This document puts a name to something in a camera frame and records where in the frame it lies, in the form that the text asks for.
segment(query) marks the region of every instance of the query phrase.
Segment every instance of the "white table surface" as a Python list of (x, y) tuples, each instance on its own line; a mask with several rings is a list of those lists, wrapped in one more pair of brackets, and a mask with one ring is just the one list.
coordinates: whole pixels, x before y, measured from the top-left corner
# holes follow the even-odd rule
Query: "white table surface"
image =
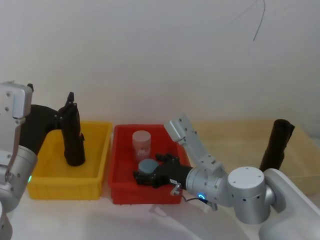
[[(320, 207), (320, 194), (310, 199)], [(113, 205), (108, 197), (31, 200), (28, 192), (8, 217), (12, 240), (258, 240), (260, 227), (239, 222), (232, 208), (212, 211), (199, 201)]]

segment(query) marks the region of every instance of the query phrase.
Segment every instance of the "robotic arm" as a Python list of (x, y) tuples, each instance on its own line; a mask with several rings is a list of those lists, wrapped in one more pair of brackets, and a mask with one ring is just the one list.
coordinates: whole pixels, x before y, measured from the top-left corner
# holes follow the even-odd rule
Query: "robotic arm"
[(0, 84), (0, 238), (10, 240), (12, 227), (6, 216), (19, 204), (37, 156), (19, 145), (21, 125), (30, 113), (32, 88), (11, 82)]
[[(173, 194), (179, 194), (182, 188), (205, 199), (214, 210), (217, 205), (233, 207), (243, 223), (264, 222), (259, 231), (261, 240), (320, 239), (320, 210), (282, 172), (262, 172), (247, 166), (227, 174), (207, 152), (186, 116), (171, 120), (164, 127), (196, 164), (184, 174), (182, 183), (170, 179), (171, 183), (176, 182)], [(269, 218), (271, 207), (278, 212), (274, 218)]]

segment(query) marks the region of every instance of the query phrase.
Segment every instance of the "yellow plastic bin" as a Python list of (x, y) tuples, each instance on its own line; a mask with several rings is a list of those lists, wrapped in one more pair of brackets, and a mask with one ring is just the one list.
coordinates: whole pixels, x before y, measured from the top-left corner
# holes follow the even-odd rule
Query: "yellow plastic bin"
[(38, 154), (38, 163), (27, 186), (32, 199), (97, 200), (111, 146), (112, 124), (81, 122), (85, 163), (69, 166), (64, 156), (61, 130), (48, 133)]

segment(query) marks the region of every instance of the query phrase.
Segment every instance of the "plastic bin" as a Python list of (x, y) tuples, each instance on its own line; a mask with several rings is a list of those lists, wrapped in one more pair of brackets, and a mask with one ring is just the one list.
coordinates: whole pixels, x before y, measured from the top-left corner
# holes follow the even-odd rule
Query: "plastic bin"
[[(207, 150), (225, 170), (259, 168), (268, 145), (274, 119), (198, 122), (193, 127)], [(320, 191), (320, 150), (294, 122), (295, 129), (284, 151), (280, 171), (306, 195)]]
[(27, 188), (32, 199), (97, 200), (102, 193), (112, 124), (81, 122), (85, 163), (69, 166), (61, 130), (48, 133)]
[(114, 204), (179, 204), (181, 196), (171, 196), (172, 185), (159, 188), (138, 185), (133, 171), (138, 169), (132, 145), (132, 134), (144, 130), (151, 134), (150, 157), (170, 153), (189, 165), (185, 150), (173, 142), (163, 125), (117, 125), (114, 128), (108, 184)]

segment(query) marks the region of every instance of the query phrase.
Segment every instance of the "wire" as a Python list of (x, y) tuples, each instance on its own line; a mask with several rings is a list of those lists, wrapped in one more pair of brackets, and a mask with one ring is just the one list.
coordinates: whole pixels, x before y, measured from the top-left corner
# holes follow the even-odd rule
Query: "wire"
[(263, 12), (262, 12), (262, 16), (261, 16), (260, 24), (259, 24), (259, 26), (258, 26), (258, 29), (256, 30), (256, 33), (255, 33), (254, 38), (253, 38), (253, 41), (255, 41), (255, 40), (256, 40), (256, 37), (257, 37), (257, 35), (258, 35), (259, 29), (260, 29), (260, 27), (261, 27), (262, 21), (263, 21), (264, 16), (265, 16), (265, 11), (266, 11), (266, 2), (265, 2), (265, 0), (262, 0), (262, 1), (263, 1)]
[(183, 200), (184, 200), (185, 202), (189, 202), (189, 201), (192, 201), (192, 200), (200, 200), (199, 197), (192, 197), (192, 198), (186, 199), (186, 197), (183, 196), (183, 195), (182, 195), (182, 198), (183, 198)]
[(241, 13), (239, 13), (237, 16), (235, 16), (230, 22), (228, 22), (228, 24), (232, 24), (234, 21), (236, 21), (237, 19), (241, 18), (247, 11), (249, 11), (256, 3), (258, 2), (258, 0), (255, 0), (253, 3), (251, 3), (244, 11), (242, 11)]

